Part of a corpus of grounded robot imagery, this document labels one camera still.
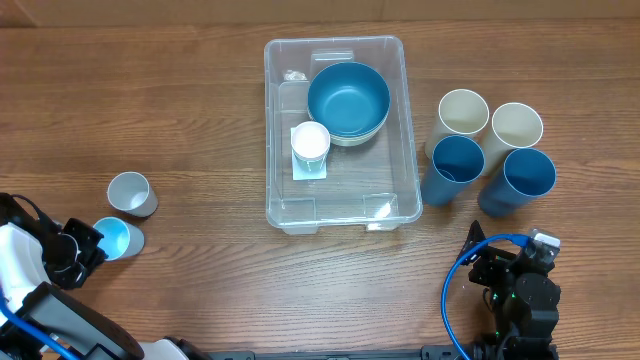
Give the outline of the small light blue cup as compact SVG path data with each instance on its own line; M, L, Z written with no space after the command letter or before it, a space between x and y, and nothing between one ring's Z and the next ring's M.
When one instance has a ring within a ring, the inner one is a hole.
M115 261L139 254L145 238L142 231L116 217L98 220L93 228L103 235L98 247L105 252L107 261Z

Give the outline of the cream bowl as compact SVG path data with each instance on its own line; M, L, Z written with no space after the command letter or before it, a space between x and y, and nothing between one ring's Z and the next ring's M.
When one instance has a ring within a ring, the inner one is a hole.
M311 117L312 121L321 123L328 131L332 144L349 147L364 144L374 138L383 128L386 118L365 120L322 120Z

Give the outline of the dark blue bowl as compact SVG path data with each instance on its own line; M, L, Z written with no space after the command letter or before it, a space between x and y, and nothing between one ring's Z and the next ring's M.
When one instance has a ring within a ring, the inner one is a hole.
M385 121L390 107L386 80L359 62L326 67L313 78L308 90L310 118L337 137L356 138L373 132Z

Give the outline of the small mint green cup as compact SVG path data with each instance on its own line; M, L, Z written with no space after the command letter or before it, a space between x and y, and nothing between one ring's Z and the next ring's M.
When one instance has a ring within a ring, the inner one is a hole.
M321 174L326 172L326 154L319 157L306 158L298 153L294 153L293 158L294 164L304 173Z

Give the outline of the small pink cup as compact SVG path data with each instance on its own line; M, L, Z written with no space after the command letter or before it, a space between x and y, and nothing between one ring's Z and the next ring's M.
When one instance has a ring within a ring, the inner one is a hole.
M295 155L304 161L325 158L331 144L328 130L320 123L307 121L297 125L291 135L291 146Z

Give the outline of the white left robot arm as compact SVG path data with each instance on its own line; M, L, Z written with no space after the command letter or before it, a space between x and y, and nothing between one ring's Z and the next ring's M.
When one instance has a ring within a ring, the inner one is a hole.
M1 196L1 356L67 360L197 360L184 339L140 343L124 328L70 296L104 262L138 254L144 235L115 217L90 226L53 221L26 197Z

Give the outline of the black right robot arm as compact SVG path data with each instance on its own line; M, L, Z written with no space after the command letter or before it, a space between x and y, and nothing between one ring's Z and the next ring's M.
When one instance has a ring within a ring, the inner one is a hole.
M468 278L484 287L483 300L496 332L464 347L472 360L558 360L552 332L559 321L561 288L549 278L560 240L532 229L517 254L492 246L463 260Z

